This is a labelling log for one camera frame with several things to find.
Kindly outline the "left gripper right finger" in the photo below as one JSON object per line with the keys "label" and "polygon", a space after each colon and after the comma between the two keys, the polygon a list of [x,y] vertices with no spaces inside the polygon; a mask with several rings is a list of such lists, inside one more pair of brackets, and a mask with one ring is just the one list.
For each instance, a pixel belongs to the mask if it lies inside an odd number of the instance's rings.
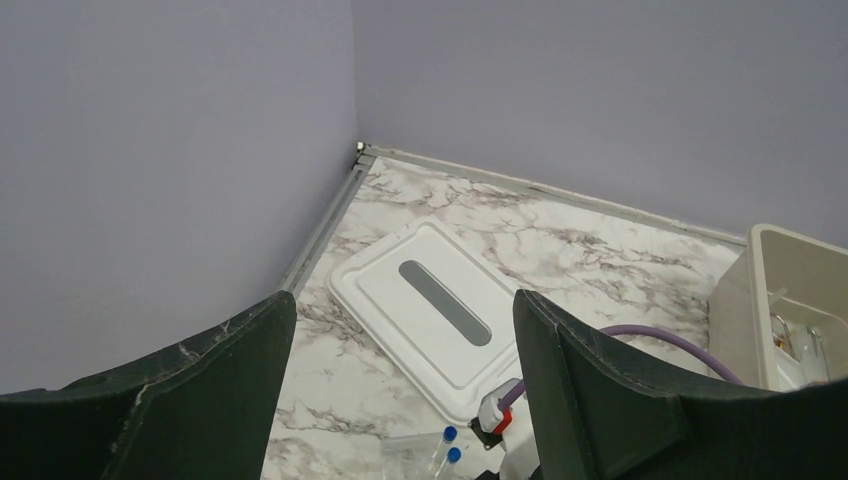
{"label": "left gripper right finger", "polygon": [[779,393],[662,361],[543,295],[513,320],[540,479],[843,479],[847,384]]}

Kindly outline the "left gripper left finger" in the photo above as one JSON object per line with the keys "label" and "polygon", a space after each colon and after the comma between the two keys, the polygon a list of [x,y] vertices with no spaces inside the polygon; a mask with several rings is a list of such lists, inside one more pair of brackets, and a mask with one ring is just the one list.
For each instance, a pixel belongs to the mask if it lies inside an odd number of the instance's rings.
{"label": "left gripper left finger", "polygon": [[279,291],[67,385],[1,398],[5,479],[257,479],[297,322]]}

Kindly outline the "test tube blue cap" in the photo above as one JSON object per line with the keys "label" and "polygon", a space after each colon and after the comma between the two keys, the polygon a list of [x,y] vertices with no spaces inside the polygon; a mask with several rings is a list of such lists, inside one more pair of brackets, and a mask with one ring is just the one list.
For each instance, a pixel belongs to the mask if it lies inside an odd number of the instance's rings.
{"label": "test tube blue cap", "polygon": [[450,480],[454,478],[456,466],[462,458],[462,451],[458,447],[450,447],[444,460],[434,474],[435,480]]}
{"label": "test tube blue cap", "polygon": [[444,428],[429,465],[429,471],[431,473],[435,474],[446,461],[448,452],[454,446],[457,436],[458,430],[456,427],[449,425]]}

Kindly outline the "white bin lid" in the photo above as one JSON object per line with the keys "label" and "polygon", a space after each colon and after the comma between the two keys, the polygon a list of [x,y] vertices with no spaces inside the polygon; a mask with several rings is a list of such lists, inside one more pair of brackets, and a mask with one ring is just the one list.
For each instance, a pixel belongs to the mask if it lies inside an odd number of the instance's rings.
{"label": "white bin lid", "polygon": [[516,284],[434,217],[341,262],[335,299],[449,422],[521,375],[512,320]]}

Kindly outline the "metal crucible tongs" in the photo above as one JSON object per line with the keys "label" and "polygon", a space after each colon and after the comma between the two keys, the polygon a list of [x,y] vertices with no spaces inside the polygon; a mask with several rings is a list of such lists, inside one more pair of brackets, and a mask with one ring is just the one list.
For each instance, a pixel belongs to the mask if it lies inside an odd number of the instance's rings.
{"label": "metal crucible tongs", "polygon": [[797,390],[830,381],[824,342],[813,328],[770,315],[781,390]]}

